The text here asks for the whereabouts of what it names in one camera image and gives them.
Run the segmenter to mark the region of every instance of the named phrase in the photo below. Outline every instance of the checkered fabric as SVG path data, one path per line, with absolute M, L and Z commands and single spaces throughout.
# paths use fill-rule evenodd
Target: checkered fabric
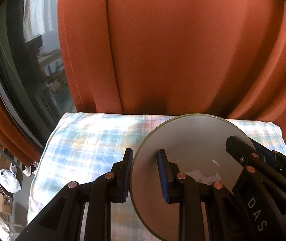
M 121 161 L 126 148 L 135 153 L 143 139 L 173 116 L 66 113 L 46 144 L 32 182 L 28 222 L 70 181 L 94 181 Z M 286 154 L 281 129 L 271 122 L 228 120 L 266 146 Z M 111 205 L 112 240 L 157 240 L 139 221 L 130 196 Z

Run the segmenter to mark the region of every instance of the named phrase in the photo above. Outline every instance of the gray floor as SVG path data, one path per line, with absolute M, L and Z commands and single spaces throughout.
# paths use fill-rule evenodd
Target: gray floor
M 13 213 L 10 217 L 10 222 L 26 226 L 27 225 L 27 211 L 28 211 L 28 198 L 30 194 L 30 186 L 32 180 L 34 178 L 34 174 L 30 177 L 27 177 L 23 174 L 22 188 L 21 190 L 15 194 L 14 196 L 14 204 L 13 204 Z M 20 233 L 23 228 L 11 226 L 12 231 Z

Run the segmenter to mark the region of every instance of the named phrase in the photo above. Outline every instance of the white curtain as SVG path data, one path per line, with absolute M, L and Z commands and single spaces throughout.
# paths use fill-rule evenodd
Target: white curtain
M 57 31 L 57 0 L 24 0 L 26 42 L 50 31 Z

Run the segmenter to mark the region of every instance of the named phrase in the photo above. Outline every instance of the plate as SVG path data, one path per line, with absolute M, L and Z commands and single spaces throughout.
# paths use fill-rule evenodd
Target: plate
M 130 194 L 142 223 L 158 239 L 177 241 L 179 204 L 166 204 L 161 192 L 156 153 L 164 149 L 170 162 L 195 180 L 222 182 L 230 191 L 242 166 L 225 150 L 228 137 L 236 136 L 254 148 L 250 139 L 229 121 L 207 114 L 188 114 L 156 127 L 134 156 Z

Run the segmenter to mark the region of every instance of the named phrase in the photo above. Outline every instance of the green rim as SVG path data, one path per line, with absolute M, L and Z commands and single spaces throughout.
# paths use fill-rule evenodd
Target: green rim
M 185 114 L 185 115 L 173 117 L 173 118 L 171 118 L 171 119 L 169 119 L 169 120 L 167 120 L 167 121 L 164 121 L 162 124 L 160 124 L 160 125 L 157 126 L 155 129 L 153 129 L 153 130 L 144 138 L 144 140 L 142 141 L 142 143 L 139 145 L 139 147 L 137 148 L 137 150 L 136 150 L 136 152 L 135 152 L 135 155 L 134 155 L 134 158 L 133 158 L 133 162 L 132 162 L 132 165 L 131 165 L 131 171 L 130 171 L 130 176 L 129 176 L 129 194 L 131 195 L 131 202 L 132 202 L 132 205 L 133 205 L 133 207 L 134 207 L 134 210 L 135 210 L 135 212 L 136 212 L 136 214 L 137 214 L 139 220 L 143 223 L 143 225 L 147 228 L 147 230 L 148 230 L 154 237 L 160 239 L 161 241 L 168 241 L 168 240 L 166 240 L 166 239 L 160 237 L 160 236 L 157 235 L 155 232 L 153 232 L 153 231 L 145 224 L 144 220 L 141 218 L 141 215 L 140 215 L 140 213 L 138 212 L 138 210 L 137 210 L 137 208 L 136 208 L 136 205 L 135 205 L 135 202 L 134 202 L 134 199 L 133 199 L 133 193 L 132 193 L 132 174 L 133 174 L 132 172 L 133 172 L 133 167 L 134 167 L 135 160 L 136 160 L 136 155 L 137 155 L 137 153 L 139 152 L 139 150 L 140 150 L 141 146 L 143 145 L 143 143 L 146 141 L 146 139 L 147 139 L 148 137 L 150 137 L 157 129 L 159 129 L 159 128 L 161 128 L 162 126 L 164 126 L 166 123 L 169 123 L 169 122 L 171 122 L 171 121 L 173 121 L 173 120 L 176 120 L 176 119 L 181 118 L 181 117 L 186 117 L 186 116 L 209 116 L 209 117 L 217 118 L 217 119 L 219 119 L 219 120 L 221 120 L 221 121 L 224 121 L 224 122 L 226 122 L 226 123 L 232 125 L 233 127 L 237 128 L 239 131 L 242 132 L 242 134 L 243 134 L 244 136 L 248 137 L 241 129 L 239 129 L 237 126 L 235 126 L 233 123 L 227 121 L 226 119 L 223 119 L 223 118 L 220 118 L 220 117 L 217 117 L 217 116 L 214 116 L 214 115 L 210 115 L 210 114 L 194 113 L 194 114 Z M 249 140 L 248 143 L 250 143 L 250 146 L 251 146 L 251 147 L 255 148 L 251 140 Z

